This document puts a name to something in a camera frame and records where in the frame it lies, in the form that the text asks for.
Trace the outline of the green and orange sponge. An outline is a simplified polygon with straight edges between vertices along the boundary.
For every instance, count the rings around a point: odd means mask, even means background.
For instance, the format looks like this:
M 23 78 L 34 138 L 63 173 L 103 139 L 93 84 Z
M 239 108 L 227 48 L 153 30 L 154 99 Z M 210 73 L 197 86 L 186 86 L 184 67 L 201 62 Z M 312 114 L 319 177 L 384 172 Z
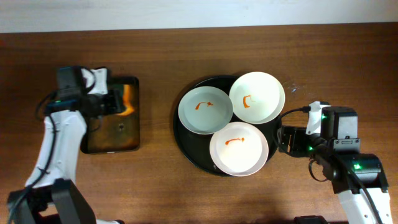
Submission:
M 135 109 L 131 103 L 132 99 L 132 88 L 130 85 L 124 84 L 123 85 L 123 105 L 125 110 L 121 113 L 118 113 L 118 116 L 127 116 L 133 114 Z

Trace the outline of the white plate bottom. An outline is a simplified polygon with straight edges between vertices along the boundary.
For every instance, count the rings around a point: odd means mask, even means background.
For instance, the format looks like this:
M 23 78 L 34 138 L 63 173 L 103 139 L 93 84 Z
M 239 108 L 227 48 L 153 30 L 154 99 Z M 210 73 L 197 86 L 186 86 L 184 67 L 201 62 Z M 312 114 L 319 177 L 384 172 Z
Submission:
M 232 122 L 214 133 L 209 152 L 217 168 L 228 175 L 245 177 L 265 165 L 269 146 L 265 135 L 255 126 Z

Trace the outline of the white plate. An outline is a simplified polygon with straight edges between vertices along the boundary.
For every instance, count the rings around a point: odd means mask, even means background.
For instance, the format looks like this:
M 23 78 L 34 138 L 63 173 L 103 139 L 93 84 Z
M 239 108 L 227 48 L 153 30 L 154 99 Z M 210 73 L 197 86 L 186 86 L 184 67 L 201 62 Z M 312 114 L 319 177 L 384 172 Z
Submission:
M 245 177 L 265 165 L 269 146 L 265 135 L 255 126 L 232 122 L 214 133 L 209 152 L 217 168 L 228 175 Z
M 272 121 L 285 104 L 282 84 L 264 72 L 250 72 L 239 77 L 230 88 L 229 98 L 234 115 L 251 124 Z

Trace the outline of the grey-white plate with sauce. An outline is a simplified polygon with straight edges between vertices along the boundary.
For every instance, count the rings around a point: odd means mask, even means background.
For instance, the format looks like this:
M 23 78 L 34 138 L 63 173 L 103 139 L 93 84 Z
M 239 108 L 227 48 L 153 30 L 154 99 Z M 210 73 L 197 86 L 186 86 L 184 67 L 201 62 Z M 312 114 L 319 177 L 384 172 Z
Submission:
M 178 118 L 195 134 L 213 134 L 223 129 L 233 117 L 229 96 L 213 86 L 196 87 L 183 95 L 177 108 Z

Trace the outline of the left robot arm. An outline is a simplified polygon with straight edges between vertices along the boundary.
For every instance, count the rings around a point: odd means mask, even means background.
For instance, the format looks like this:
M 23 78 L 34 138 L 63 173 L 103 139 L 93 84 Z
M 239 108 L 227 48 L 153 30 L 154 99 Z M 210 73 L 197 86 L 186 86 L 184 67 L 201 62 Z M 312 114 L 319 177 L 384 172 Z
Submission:
M 34 170 L 22 190 L 9 194 L 8 223 L 102 223 L 75 185 L 86 120 L 124 111 L 110 71 L 69 66 L 57 71 L 57 89 L 38 104 L 45 133 Z

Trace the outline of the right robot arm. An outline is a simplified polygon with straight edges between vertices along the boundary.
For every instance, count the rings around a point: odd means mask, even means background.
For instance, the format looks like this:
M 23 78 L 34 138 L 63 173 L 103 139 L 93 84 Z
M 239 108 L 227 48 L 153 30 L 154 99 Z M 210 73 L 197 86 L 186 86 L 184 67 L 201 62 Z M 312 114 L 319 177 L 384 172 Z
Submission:
M 300 108 L 308 114 L 306 128 L 284 126 L 278 118 L 272 140 L 280 152 L 307 157 L 322 167 L 348 223 L 392 223 L 384 169 L 374 154 L 360 151 L 358 114 L 354 109 L 316 101 Z

